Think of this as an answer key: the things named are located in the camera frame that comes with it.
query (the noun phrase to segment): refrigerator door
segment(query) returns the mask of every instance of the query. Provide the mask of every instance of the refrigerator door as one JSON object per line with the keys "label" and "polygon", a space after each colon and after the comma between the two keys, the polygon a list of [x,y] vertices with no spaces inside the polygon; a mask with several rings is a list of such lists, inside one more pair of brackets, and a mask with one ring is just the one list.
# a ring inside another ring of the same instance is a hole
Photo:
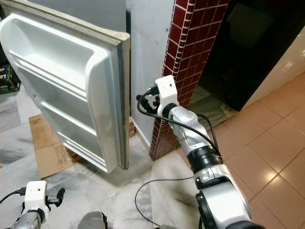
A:
{"label": "refrigerator door", "polygon": [[2,0],[3,50],[65,147],[128,167],[130,36],[23,0]]}

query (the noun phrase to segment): grey wall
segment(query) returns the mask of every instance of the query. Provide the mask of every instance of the grey wall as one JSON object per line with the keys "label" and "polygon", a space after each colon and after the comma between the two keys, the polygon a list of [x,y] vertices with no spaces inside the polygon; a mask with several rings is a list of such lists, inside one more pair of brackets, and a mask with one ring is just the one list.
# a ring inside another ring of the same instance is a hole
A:
{"label": "grey wall", "polygon": [[138,112],[136,95],[162,76],[174,0],[126,0],[131,13],[131,114],[150,144],[154,119]]}
{"label": "grey wall", "polygon": [[126,31],[126,0],[30,0],[102,28]]}

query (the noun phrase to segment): white wall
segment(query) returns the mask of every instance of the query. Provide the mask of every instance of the white wall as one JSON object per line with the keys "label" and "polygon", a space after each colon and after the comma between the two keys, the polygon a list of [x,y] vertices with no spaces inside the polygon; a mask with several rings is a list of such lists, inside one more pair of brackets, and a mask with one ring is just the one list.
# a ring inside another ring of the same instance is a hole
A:
{"label": "white wall", "polygon": [[29,0],[102,28],[126,31],[126,0]]}
{"label": "white wall", "polygon": [[275,91],[303,72],[305,72],[305,27],[254,92],[244,108]]}
{"label": "white wall", "polygon": [[126,0],[131,12],[131,114],[149,145],[154,119],[138,112],[136,95],[162,76],[174,0]]}

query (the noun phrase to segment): red brick tile column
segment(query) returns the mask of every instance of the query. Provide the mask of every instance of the red brick tile column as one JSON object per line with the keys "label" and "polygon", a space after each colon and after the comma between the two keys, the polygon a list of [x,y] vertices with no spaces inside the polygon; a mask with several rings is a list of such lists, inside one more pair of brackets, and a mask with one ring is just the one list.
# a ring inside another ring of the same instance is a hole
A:
{"label": "red brick tile column", "polygon": [[[210,54],[229,0],[176,0],[163,65],[173,75],[180,105],[187,107]],[[150,156],[156,160],[172,151],[177,140],[167,123],[154,122]]]}

